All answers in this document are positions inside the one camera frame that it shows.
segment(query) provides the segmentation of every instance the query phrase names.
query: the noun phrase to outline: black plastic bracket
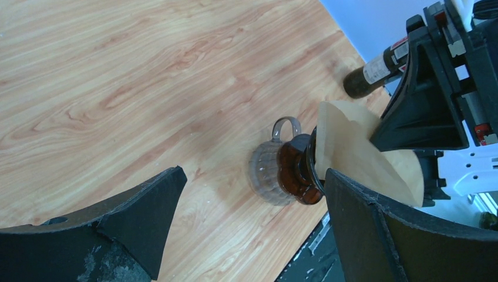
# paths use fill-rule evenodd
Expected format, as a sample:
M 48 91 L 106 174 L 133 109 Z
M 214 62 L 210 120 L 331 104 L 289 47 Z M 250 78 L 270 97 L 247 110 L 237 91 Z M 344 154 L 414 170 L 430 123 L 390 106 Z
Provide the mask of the black plastic bracket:
M 439 178 L 438 158 L 444 155 L 443 151 L 437 150 L 415 150 L 419 158 L 423 174 L 423 207 L 432 207 L 436 204 L 434 200 L 450 200 L 441 187 L 446 187 L 446 179 Z
M 346 281 L 487 281 L 496 275 L 496 231 L 431 216 L 332 169 L 325 198 Z
M 40 226 L 0 229 L 0 281 L 157 280 L 183 169 Z
M 498 20 L 466 32 L 451 1 L 437 2 L 424 14 L 426 23 L 420 15 L 406 22 L 407 70 L 371 137 L 381 151 L 467 148 L 463 120 L 498 131 Z M 459 79 L 460 66 L 468 79 Z M 462 99 L 467 94 L 477 103 L 472 110 Z M 480 146 L 473 127 L 470 132 L 470 141 Z

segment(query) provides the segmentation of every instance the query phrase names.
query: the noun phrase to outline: bottle label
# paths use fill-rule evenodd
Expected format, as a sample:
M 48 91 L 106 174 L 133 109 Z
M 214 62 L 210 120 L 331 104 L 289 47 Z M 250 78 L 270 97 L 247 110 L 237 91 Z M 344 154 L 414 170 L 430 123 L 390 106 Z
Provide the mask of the bottle label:
M 405 43 L 406 41 L 408 41 L 408 36 L 405 36 L 403 37 L 400 41 L 394 43 L 392 46 L 391 46 L 391 50 L 393 49 L 396 49 L 396 47 L 400 46 L 401 44 Z
M 395 56 L 395 55 L 391 55 L 391 60 L 392 60 L 392 63 L 394 63 L 394 65 L 396 65 L 396 66 L 397 66 L 397 65 L 399 64 L 399 62 L 398 62 L 398 60 L 396 59 L 396 56 Z
M 383 54 L 375 57 L 363 67 L 363 76 L 369 84 L 374 84 L 390 74 L 391 72 L 384 62 Z
M 398 60 L 408 55 L 408 42 L 405 42 L 402 45 L 399 45 L 399 47 L 397 47 L 396 49 L 394 49 L 394 55 Z

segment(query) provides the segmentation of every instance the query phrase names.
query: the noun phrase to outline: dark bottle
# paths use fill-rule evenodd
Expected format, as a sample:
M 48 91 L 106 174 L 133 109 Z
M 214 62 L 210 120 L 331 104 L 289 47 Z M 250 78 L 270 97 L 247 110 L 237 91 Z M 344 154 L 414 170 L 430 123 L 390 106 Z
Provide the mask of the dark bottle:
M 481 214 L 479 227 L 488 230 L 498 231 L 498 217 L 487 211 Z
M 294 137 L 284 143 L 280 131 L 285 121 L 292 124 Z M 301 134 L 301 125 L 294 117 L 279 119 L 272 139 L 259 145 L 249 162 L 249 176 L 253 190 L 265 201 L 285 206 L 294 200 L 301 204 L 316 204 L 323 194 L 312 181 L 306 156 L 311 136 Z
M 400 78 L 406 70 L 407 58 L 408 38 L 405 37 L 363 67 L 346 75 L 344 90 L 353 99 L 369 95 L 375 89 Z

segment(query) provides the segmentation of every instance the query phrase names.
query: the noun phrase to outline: glass mug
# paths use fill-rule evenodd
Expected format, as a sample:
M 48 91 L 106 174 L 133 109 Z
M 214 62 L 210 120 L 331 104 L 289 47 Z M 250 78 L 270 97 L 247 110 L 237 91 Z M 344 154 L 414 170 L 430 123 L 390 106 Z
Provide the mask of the glass mug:
M 292 140 L 280 139 L 282 125 L 292 125 Z M 254 192 L 275 206 L 286 206 L 297 200 L 316 204 L 324 195 L 322 182 L 314 167 L 316 128 L 312 135 L 301 133 L 294 117 L 278 119 L 270 141 L 260 144 L 249 161 L 249 176 Z

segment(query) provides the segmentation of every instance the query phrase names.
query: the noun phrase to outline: wooden table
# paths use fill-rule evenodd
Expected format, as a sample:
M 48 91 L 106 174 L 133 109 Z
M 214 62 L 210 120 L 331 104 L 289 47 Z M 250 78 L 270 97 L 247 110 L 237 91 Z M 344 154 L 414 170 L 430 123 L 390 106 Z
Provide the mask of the wooden table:
M 2 1 L 0 226 L 180 165 L 189 181 L 160 281 L 271 281 L 326 204 L 265 203 L 249 155 L 281 116 L 311 132 L 361 64 L 318 1 Z

